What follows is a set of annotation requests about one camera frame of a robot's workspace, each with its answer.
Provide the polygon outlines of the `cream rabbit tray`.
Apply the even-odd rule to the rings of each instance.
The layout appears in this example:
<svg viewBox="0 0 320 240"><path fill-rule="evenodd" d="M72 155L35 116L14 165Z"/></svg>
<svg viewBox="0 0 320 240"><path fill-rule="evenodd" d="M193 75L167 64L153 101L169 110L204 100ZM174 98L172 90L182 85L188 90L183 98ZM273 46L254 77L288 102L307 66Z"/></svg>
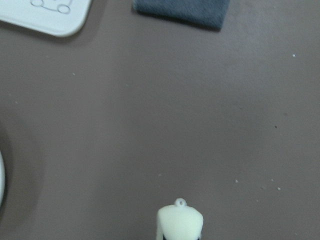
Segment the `cream rabbit tray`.
<svg viewBox="0 0 320 240"><path fill-rule="evenodd" d="M84 25L91 0L2 0L0 21L64 38Z"/></svg>

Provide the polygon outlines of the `grey folded cloth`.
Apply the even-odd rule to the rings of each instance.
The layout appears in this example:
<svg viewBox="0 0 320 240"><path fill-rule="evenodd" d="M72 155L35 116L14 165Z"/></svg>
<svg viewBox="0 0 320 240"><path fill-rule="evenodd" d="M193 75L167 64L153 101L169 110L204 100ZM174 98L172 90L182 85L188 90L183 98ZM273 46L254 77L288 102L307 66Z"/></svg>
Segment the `grey folded cloth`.
<svg viewBox="0 0 320 240"><path fill-rule="evenodd" d="M132 8L145 15L219 31L229 4L229 0L134 0Z"/></svg>

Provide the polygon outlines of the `cream round plate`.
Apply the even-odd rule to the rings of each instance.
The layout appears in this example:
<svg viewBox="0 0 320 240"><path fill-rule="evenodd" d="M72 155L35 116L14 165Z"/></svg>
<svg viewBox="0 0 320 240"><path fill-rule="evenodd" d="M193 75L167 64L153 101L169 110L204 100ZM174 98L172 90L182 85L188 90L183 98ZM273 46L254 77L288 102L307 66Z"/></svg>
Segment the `cream round plate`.
<svg viewBox="0 0 320 240"><path fill-rule="evenodd" d="M6 185L5 165L2 153L0 153L0 205L2 205Z"/></svg>

